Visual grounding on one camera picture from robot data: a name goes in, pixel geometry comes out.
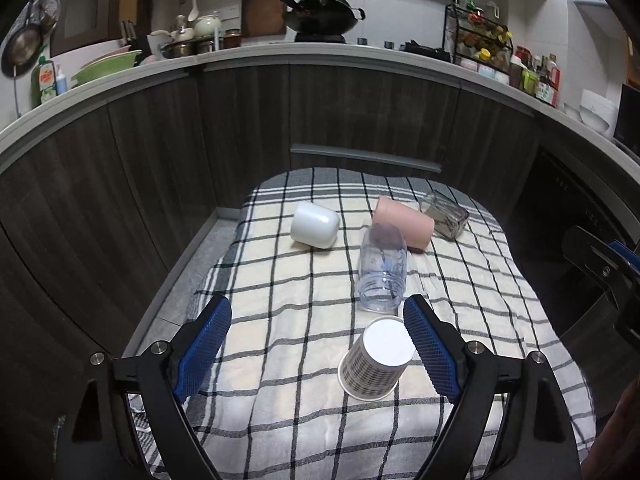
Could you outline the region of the person's hand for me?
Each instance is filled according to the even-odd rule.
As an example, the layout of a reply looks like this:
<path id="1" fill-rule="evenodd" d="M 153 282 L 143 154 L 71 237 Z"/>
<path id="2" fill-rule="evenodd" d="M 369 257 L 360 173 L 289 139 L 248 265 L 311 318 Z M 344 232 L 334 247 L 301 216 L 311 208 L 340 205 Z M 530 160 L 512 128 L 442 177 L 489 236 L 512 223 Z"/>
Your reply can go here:
<path id="1" fill-rule="evenodd" d="M 620 397 L 612 416 L 582 461 L 583 479 L 607 479 L 620 470 L 626 454 L 625 445 L 631 443 L 636 418 L 635 386 L 631 384 Z"/>

